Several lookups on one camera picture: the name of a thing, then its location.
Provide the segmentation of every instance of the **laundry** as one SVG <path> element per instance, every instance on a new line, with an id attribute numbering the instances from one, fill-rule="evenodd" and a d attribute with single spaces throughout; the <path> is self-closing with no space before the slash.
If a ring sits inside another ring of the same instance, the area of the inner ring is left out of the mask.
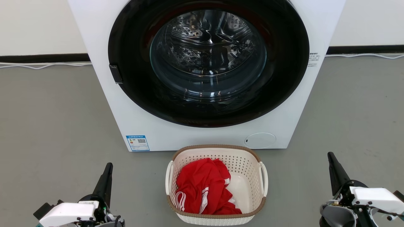
<path id="1" fill-rule="evenodd" d="M 177 177 L 176 207 L 194 214 L 242 214 L 226 189 L 230 178 L 226 165 L 219 159 L 189 163 Z"/>

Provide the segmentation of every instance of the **door glass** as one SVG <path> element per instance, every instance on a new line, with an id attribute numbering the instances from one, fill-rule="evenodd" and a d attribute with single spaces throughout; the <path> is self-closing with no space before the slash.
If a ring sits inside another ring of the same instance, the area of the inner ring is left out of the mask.
<path id="1" fill-rule="evenodd" d="M 221 10 L 182 14 L 164 25 L 150 48 L 157 77 L 184 100 L 224 101 L 261 75 L 265 43 L 250 23 Z"/>

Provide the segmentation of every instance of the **washing machine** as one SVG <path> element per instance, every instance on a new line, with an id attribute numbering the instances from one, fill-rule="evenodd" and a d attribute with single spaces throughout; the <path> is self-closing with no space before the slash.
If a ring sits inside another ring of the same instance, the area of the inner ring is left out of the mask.
<path id="1" fill-rule="evenodd" d="M 344 3 L 69 0 L 129 151 L 287 148 Z"/>

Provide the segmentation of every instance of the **white robot part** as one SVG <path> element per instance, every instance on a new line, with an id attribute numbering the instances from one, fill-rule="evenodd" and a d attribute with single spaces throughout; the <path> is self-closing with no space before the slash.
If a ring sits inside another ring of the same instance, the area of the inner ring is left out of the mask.
<path id="1" fill-rule="evenodd" d="M 352 204 L 369 205 L 390 213 L 404 212 L 404 202 L 385 188 L 349 187 L 355 196 Z"/>
<path id="2" fill-rule="evenodd" d="M 98 207 L 98 201 L 91 204 L 83 203 L 61 203 L 50 210 L 39 220 L 44 227 L 56 227 L 78 221 L 95 220 L 94 211 Z"/>

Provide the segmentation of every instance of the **blue label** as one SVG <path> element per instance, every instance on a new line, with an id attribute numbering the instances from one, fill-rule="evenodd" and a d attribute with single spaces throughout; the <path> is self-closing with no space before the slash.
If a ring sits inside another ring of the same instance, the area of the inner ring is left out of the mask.
<path id="1" fill-rule="evenodd" d="M 126 136 L 131 151 L 150 151 L 146 136 Z"/>

